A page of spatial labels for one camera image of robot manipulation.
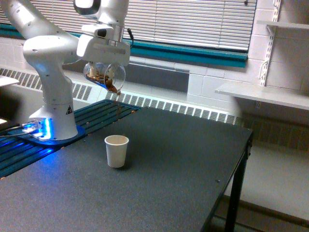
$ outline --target wall shelf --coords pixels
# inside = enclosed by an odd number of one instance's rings
[[[309,30],[309,24],[283,23],[283,22],[263,21],[263,20],[258,20],[257,23],[278,28]]]
[[[0,87],[19,83],[18,80],[0,75]]]
[[[216,89],[233,97],[309,110],[309,94],[274,87],[262,87],[241,82],[227,82]]]

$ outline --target window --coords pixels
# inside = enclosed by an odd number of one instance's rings
[[[30,1],[64,30],[80,32],[94,23],[75,12],[73,0]],[[126,27],[136,40],[246,52],[256,1],[130,0]],[[0,23],[9,24],[2,11]]]

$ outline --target paper cup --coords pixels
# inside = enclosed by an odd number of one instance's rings
[[[112,168],[124,166],[128,142],[129,139],[122,135],[111,135],[105,138],[108,166]]]

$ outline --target black cable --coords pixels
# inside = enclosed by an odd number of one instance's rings
[[[134,44],[134,36],[133,36],[133,33],[131,31],[130,28],[126,29],[127,32],[129,33],[129,36],[130,36],[130,39],[132,40],[132,44],[131,44],[131,48],[133,47],[133,44]]]
[[[22,136],[30,133],[22,133],[22,134],[13,134],[13,135],[2,135],[0,138],[9,138],[9,137],[16,137],[16,136]]]
[[[11,127],[11,128],[8,128],[8,129],[6,129],[4,131],[1,131],[1,133],[9,132],[9,131],[17,130],[17,129],[22,129],[22,128],[23,128],[22,126]]]

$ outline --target table leg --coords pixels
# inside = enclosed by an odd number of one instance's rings
[[[240,195],[241,195],[241,188],[242,188],[242,183],[243,183],[243,179],[245,176],[248,153],[249,151],[248,149],[246,149],[245,154],[242,157],[242,160],[234,174],[231,197],[229,201],[228,212],[227,212],[226,223],[225,223],[225,232],[234,231],[236,217],[237,217],[237,209],[238,209],[238,204],[239,204]]]

